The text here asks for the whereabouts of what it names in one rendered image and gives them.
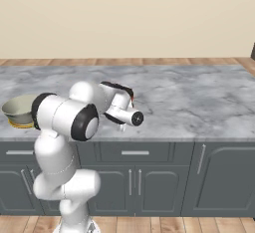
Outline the grey drawer front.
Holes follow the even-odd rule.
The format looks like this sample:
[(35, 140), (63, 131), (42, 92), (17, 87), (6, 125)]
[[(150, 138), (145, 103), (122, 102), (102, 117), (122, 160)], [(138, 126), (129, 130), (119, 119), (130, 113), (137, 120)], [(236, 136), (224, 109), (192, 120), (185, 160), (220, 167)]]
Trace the grey drawer front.
[[(81, 164), (92, 162), (169, 162), (188, 165), (193, 152), (192, 142), (106, 141), (78, 143)], [(149, 155), (122, 155), (122, 150), (148, 150)]]
[(35, 153), (33, 155), (6, 155), (7, 150), (33, 150), (34, 143), (29, 141), (1, 141), (0, 142), (0, 162), (36, 162)]

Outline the yellow plate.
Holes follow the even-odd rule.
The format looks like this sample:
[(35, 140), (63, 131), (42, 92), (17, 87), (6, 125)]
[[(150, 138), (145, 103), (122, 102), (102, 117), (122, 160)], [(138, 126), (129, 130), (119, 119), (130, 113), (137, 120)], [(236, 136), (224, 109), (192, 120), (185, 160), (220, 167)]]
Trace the yellow plate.
[(34, 122), (28, 122), (28, 123), (16, 123), (8, 119), (8, 122), (11, 126), (15, 128), (33, 128), (34, 127)]

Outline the grey-green bowl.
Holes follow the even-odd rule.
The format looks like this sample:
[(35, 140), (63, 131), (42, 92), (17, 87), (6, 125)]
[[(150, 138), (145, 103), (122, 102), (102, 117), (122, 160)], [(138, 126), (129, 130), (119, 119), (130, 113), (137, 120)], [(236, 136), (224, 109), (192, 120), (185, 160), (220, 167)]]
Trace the grey-green bowl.
[(23, 95), (10, 99), (2, 106), (2, 112), (14, 124), (32, 123), (32, 103), (36, 97)]

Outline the wide grey cupboard door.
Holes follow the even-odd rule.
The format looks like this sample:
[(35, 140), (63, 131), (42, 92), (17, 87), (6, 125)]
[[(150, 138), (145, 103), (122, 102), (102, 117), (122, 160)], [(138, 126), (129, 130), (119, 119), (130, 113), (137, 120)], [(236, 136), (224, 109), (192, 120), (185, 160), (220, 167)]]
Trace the wide grey cupboard door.
[(203, 142), (194, 146), (181, 215), (255, 218), (255, 142)]

